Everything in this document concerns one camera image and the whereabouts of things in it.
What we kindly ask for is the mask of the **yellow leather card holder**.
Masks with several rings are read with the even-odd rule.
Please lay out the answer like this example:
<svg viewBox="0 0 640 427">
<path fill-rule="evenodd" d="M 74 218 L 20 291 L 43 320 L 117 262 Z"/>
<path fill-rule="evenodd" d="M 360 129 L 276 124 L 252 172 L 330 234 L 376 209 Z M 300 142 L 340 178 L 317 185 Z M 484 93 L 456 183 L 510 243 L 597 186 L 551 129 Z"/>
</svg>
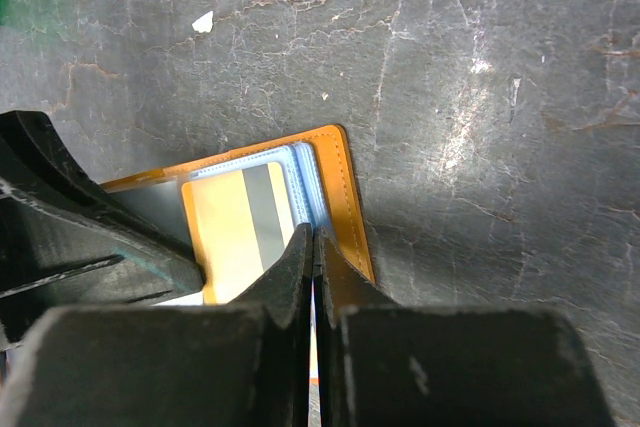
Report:
<svg viewBox="0 0 640 427">
<path fill-rule="evenodd" d="M 134 174 L 107 181 L 102 186 L 134 213 L 186 243 L 195 254 L 182 186 L 192 180 L 269 162 L 280 163 L 284 170 L 294 230 L 300 224 L 327 229 L 339 252 L 366 278 L 372 279 L 373 267 L 347 136 L 339 125 L 326 125 Z M 177 304 L 206 304 L 203 289 L 197 294 L 179 297 Z"/>
</svg>

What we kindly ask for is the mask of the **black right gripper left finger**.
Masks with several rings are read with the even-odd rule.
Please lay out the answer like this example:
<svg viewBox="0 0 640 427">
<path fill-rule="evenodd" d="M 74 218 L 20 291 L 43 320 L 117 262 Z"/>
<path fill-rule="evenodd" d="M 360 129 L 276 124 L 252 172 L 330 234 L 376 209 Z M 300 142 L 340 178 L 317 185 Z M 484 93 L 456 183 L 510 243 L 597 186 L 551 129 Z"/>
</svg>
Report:
<svg viewBox="0 0 640 427">
<path fill-rule="evenodd" d="M 215 306 L 81 306 L 28 332 L 5 426 L 303 426 L 313 234 Z"/>
</svg>

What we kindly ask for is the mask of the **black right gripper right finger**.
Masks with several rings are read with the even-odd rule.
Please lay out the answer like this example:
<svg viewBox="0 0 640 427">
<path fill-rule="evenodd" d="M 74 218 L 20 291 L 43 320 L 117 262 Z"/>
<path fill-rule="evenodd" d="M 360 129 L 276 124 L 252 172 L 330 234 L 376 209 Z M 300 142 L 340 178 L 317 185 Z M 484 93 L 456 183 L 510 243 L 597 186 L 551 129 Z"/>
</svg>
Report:
<svg viewBox="0 0 640 427">
<path fill-rule="evenodd" d="M 541 308 L 403 306 L 314 236 L 326 426 L 610 426 L 585 346 Z"/>
</svg>

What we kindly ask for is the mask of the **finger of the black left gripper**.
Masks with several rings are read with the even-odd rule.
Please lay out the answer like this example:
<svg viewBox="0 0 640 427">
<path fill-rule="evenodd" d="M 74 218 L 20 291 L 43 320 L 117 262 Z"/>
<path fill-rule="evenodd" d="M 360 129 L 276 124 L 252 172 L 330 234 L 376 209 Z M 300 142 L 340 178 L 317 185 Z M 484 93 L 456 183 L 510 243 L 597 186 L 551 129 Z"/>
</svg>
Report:
<svg viewBox="0 0 640 427">
<path fill-rule="evenodd" d="M 193 260 L 186 243 L 161 232 L 109 195 L 76 162 L 44 112 L 13 110 L 1 115 L 1 139 L 55 191 L 89 209 L 96 218 L 127 229 Z"/>
<path fill-rule="evenodd" d="M 199 291 L 187 245 L 110 195 L 67 198 L 1 179 L 1 347 L 19 346 L 50 308 L 152 304 Z"/>
</svg>

